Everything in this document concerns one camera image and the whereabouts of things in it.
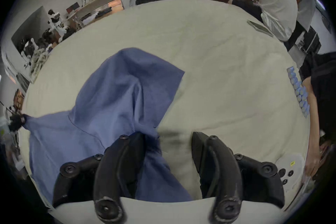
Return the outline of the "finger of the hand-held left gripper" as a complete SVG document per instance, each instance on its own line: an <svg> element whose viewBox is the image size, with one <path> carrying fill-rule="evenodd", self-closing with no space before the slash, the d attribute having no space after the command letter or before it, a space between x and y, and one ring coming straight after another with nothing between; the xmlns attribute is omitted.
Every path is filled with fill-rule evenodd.
<svg viewBox="0 0 336 224"><path fill-rule="evenodd" d="M10 131L17 131L22 126L25 125L27 120L27 116L25 114L14 114L10 116L10 124L9 124L9 130Z"/></svg>

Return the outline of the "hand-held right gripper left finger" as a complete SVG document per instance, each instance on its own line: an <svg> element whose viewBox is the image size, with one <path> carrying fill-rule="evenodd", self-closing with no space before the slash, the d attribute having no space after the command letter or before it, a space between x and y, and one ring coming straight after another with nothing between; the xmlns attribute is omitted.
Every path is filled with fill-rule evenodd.
<svg viewBox="0 0 336 224"><path fill-rule="evenodd" d="M139 173L146 153L145 134L121 135L104 154L64 163L53 190L52 206L90 197L97 217L106 224L127 219L121 197L135 198Z"/></svg>

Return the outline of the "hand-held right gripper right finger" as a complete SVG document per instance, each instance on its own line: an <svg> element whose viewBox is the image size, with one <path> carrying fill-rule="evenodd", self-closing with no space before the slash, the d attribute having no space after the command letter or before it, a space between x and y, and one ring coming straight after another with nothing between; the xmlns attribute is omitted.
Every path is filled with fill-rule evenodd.
<svg viewBox="0 0 336 224"><path fill-rule="evenodd" d="M284 207L283 184L274 163L233 154L220 138L202 132L193 132L191 152L202 198L215 197L209 214L211 224L236 221L243 201Z"/></svg>

